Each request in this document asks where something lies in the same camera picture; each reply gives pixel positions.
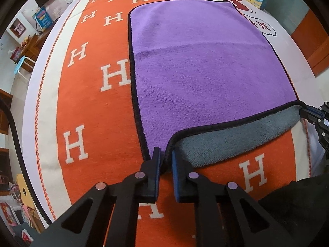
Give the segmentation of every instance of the white floor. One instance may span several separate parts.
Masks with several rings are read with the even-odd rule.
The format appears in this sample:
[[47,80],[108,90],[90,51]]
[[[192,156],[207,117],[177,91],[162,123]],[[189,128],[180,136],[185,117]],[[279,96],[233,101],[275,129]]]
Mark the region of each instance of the white floor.
[[324,101],[329,102],[329,67],[317,76],[316,81]]
[[[20,69],[20,72],[27,79],[30,79],[31,73],[27,72],[22,68]],[[28,88],[28,82],[21,75],[16,74],[11,91],[11,94],[13,95],[13,100],[10,110],[15,120],[21,148],[22,148],[23,112],[24,112],[24,104],[25,104],[27,88]],[[19,162],[14,147],[13,137],[10,130],[9,130],[9,135],[6,136],[6,148],[9,149],[10,167],[12,169],[13,179],[16,179],[16,175],[21,174],[22,171],[19,166]]]

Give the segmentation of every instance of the metal rivet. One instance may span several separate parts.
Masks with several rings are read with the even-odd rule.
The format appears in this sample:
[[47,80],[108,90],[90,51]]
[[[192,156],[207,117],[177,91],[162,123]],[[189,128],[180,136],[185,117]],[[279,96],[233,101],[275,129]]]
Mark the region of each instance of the metal rivet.
[[137,178],[137,179],[140,179],[140,178],[143,178],[145,176],[145,173],[144,172],[137,172],[136,174],[135,174],[135,177]]
[[189,178],[196,179],[199,177],[199,174],[197,172],[190,172]]
[[237,189],[237,184],[236,184],[236,182],[229,182],[229,183],[227,184],[227,187],[228,187],[229,189]]
[[99,182],[96,184],[95,188],[98,190],[102,190],[106,187],[106,184],[104,182]]

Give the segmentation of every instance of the blue stool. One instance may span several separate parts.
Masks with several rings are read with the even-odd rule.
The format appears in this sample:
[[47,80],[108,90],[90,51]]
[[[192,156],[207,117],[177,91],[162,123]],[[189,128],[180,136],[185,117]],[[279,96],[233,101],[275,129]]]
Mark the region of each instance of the blue stool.
[[25,62],[25,59],[33,62],[35,64],[35,62],[30,59],[29,57],[26,56],[22,56],[22,58],[20,59],[20,61],[17,63],[15,70],[14,70],[14,74],[16,75],[17,73],[22,76],[25,80],[27,80],[28,82],[30,82],[23,74],[21,74],[21,72],[19,71],[19,69],[21,68],[22,64],[25,63],[27,66],[29,66],[31,69],[34,69],[34,67],[32,67],[29,63]]

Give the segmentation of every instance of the wooden shelf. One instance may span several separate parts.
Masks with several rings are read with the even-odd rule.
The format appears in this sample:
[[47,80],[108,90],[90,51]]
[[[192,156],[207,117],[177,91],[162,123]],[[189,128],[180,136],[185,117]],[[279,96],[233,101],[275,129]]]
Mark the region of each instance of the wooden shelf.
[[10,195],[10,191],[9,190],[0,191],[0,196],[8,196],[8,195]]
[[9,153],[9,149],[0,147],[0,153]]
[[[0,98],[6,103],[6,105],[10,108],[12,104],[13,95],[3,91],[0,89]],[[4,112],[0,110],[0,134],[7,135],[9,132],[9,123],[7,117]]]

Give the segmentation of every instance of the wooden cabinet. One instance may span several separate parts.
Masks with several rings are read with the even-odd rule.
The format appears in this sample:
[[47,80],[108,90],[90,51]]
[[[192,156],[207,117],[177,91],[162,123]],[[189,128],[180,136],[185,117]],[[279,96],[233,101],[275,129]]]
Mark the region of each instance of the wooden cabinet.
[[309,10],[292,33],[315,76],[329,66],[329,36],[315,14]]
[[[0,98],[10,108],[10,105],[12,104],[13,96],[0,89]],[[9,132],[9,123],[7,117],[5,116],[4,112],[0,109],[0,134],[7,135],[8,132]]]

